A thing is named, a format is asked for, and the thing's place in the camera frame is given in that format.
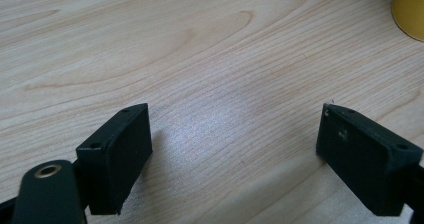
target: wood grain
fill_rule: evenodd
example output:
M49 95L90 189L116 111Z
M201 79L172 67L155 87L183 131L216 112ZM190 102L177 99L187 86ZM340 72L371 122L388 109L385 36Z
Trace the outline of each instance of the wood grain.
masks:
M0 201L119 109L154 153L90 223L407 223L315 155L322 103L424 143L424 45L391 0L0 0Z

